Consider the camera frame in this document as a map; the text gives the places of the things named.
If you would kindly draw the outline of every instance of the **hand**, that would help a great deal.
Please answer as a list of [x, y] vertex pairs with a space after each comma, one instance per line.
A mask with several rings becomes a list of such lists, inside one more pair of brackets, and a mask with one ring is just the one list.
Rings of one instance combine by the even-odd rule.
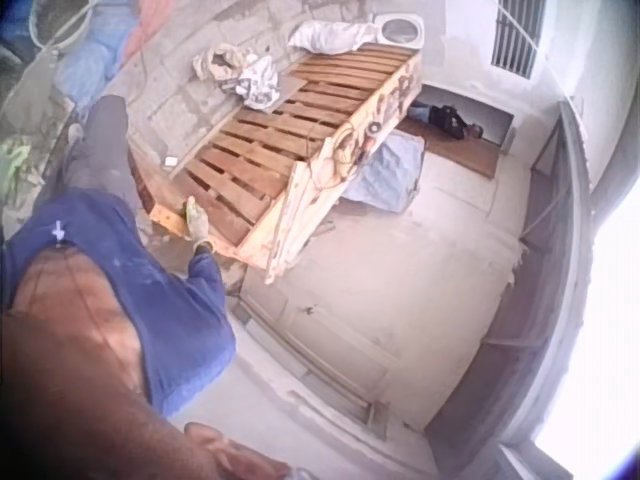
[[209, 217], [196, 200], [191, 196], [187, 199], [187, 226], [189, 227], [189, 236], [193, 241], [193, 250], [195, 251], [199, 245], [207, 242], [211, 250], [213, 245], [209, 241]]

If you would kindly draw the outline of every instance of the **wooden board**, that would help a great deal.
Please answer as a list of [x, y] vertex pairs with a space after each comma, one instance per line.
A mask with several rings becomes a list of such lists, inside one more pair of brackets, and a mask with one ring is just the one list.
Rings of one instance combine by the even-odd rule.
[[250, 222], [257, 222], [268, 207], [268, 203], [257, 199], [247, 190], [221, 175], [201, 160], [187, 163], [187, 171], [207, 183], [213, 190], [211, 195], [224, 197], [240, 214]]
[[378, 72], [378, 73], [393, 73], [396, 67], [390, 65], [380, 65], [377, 63], [357, 62], [353, 60], [340, 60], [331, 57], [327, 58], [315, 58], [311, 57], [300, 64], [303, 66], [322, 66], [322, 67], [345, 67], [354, 68], [363, 72]]
[[335, 128], [318, 125], [317, 122], [309, 122], [289, 115], [266, 115], [251, 110], [241, 110], [236, 115], [237, 120], [256, 123], [264, 127], [272, 127], [284, 132], [303, 135], [305, 138], [325, 139], [335, 132]]
[[283, 103], [276, 109], [277, 112], [298, 115], [300, 117], [311, 118], [316, 121], [323, 121], [334, 125], [340, 125], [349, 120], [349, 115], [332, 110], [309, 107], [302, 103]]
[[384, 82], [389, 75], [379, 72], [370, 72], [369, 70], [360, 70], [353, 67], [344, 67], [338, 65], [300, 65], [296, 68], [296, 72], [303, 73], [329, 73], [331, 75], [344, 75], [349, 77], [367, 78], [370, 80], [376, 80], [380, 83]]
[[273, 170], [260, 168], [242, 157], [235, 157], [215, 147], [203, 149], [198, 156], [203, 161], [228, 172], [271, 198], [277, 197], [287, 184], [284, 175]]
[[251, 140], [257, 140], [265, 145], [286, 150], [301, 157], [313, 155], [316, 151], [316, 144], [312, 139], [287, 135], [286, 133], [277, 130], [257, 127], [247, 123], [240, 123], [237, 120], [233, 120], [223, 126], [222, 131]]
[[271, 170], [289, 176], [293, 168], [294, 160], [279, 153], [262, 148], [255, 143], [246, 142], [223, 133], [217, 135], [211, 142], [221, 148], [225, 148], [241, 157], [248, 158], [252, 162], [259, 163]]
[[348, 77], [346, 75], [333, 75], [330, 73], [306, 73], [299, 70], [291, 72], [291, 75], [303, 78], [311, 82], [323, 82], [330, 85], [341, 85], [345, 87], [355, 87], [358, 89], [375, 90], [382, 85], [381, 80], [370, 80], [367, 78]]
[[373, 51], [379, 51], [379, 52], [385, 52], [385, 53], [396, 53], [396, 54], [405, 56], [405, 58], [409, 58], [410, 56], [414, 55], [417, 51], [413, 49], [408, 49], [406, 47], [399, 47], [396, 45], [385, 45], [382, 43], [365, 43], [358, 49], [358, 51], [360, 50], [364, 50], [364, 51], [373, 50]]
[[324, 93], [312, 91], [297, 92], [291, 96], [291, 100], [311, 107], [332, 109], [341, 113], [353, 113], [362, 103], [358, 100], [332, 97]]
[[309, 83], [305, 85], [301, 93], [304, 92], [314, 92], [329, 95], [333, 100], [334, 105], [339, 104], [338, 100], [340, 98], [345, 98], [347, 100], [358, 100], [358, 102], [355, 104], [356, 108], [362, 105], [362, 101], [369, 98], [369, 95], [371, 94], [368, 89], [363, 90], [360, 88], [338, 87], [336, 85], [325, 85], [320, 83]]
[[368, 55], [363, 55], [361, 52], [341, 53], [340, 55], [315, 55], [316, 59], [333, 59], [333, 60], [348, 60], [350, 62], [361, 62], [367, 64], [387, 65], [397, 69], [404, 62], [402, 60], [391, 60], [388, 58], [376, 58]]
[[369, 49], [359, 49], [356, 50], [356, 53], [358, 53], [358, 55], [361, 56], [365, 56], [365, 57], [372, 57], [372, 58], [385, 58], [385, 59], [389, 59], [389, 60], [397, 60], [399, 62], [405, 62], [409, 59], [409, 57], [411, 57], [410, 54], [404, 54], [404, 53], [392, 53], [392, 52], [385, 52], [385, 51], [381, 51], [381, 50], [371, 50]]
[[217, 235], [214, 233], [212, 235], [218, 239], [217, 241], [213, 239], [216, 250], [221, 250], [222, 248], [222, 242], [219, 241], [220, 236], [226, 238], [231, 246], [233, 246], [240, 244], [251, 231], [251, 224], [209, 195], [186, 171], [178, 172], [175, 177], [173, 177], [171, 183], [183, 192], [185, 199], [188, 196], [193, 196], [198, 205], [207, 212], [209, 223], [215, 225], [215, 229], [221, 234]]

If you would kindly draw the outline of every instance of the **gloved hand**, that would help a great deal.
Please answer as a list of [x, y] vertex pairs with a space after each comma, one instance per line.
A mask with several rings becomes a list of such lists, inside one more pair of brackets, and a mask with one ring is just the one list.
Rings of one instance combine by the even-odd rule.
[[195, 251], [199, 245], [205, 244], [210, 250], [213, 245], [209, 241], [209, 217], [192, 196], [187, 199], [187, 226]]

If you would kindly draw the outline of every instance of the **window grate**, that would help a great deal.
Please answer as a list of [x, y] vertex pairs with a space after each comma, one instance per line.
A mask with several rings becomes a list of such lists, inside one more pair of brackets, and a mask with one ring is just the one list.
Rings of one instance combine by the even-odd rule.
[[[545, 0], [500, 0], [500, 5], [520, 24], [537, 46], [542, 30]], [[496, 39], [491, 63], [516, 75], [530, 78], [536, 60], [536, 50], [533, 45], [502, 10], [498, 11], [496, 23]]]

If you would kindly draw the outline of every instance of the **white wall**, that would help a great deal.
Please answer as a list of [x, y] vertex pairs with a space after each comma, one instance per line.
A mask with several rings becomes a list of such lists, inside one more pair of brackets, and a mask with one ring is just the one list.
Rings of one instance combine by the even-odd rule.
[[640, 3], [602, 2], [575, 95], [584, 100], [585, 150], [595, 186], [613, 155], [631, 107], [639, 70]]
[[528, 165], [557, 119], [562, 90], [584, 98], [587, 158], [592, 180], [599, 179], [638, 77], [637, 2], [547, 0], [530, 80], [491, 65], [497, 0], [371, 0], [370, 9], [420, 14], [426, 25], [424, 83], [513, 114], [517, 135], [511, 153]]

